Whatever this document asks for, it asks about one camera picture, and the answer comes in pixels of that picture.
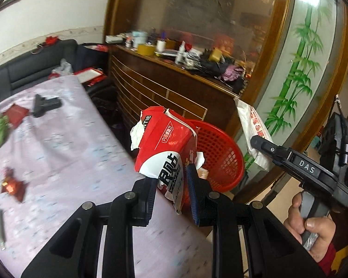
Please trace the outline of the right hand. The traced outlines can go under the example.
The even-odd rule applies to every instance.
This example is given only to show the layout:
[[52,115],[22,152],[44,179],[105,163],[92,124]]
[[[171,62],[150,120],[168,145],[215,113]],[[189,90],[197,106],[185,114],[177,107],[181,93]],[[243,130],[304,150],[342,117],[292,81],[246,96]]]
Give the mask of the right hand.
[[288,210],[288,217],[284,221],[284,226],[300,244],[303,244],[302,234],[305,231],[317,234],[317,239],[310,248],[309,253],[316,262],[321,262],[335,235],[336,225],[331,217],[303,219],[299,211],[301,203],[302,194],[297,193],[292,199],[292,204]]

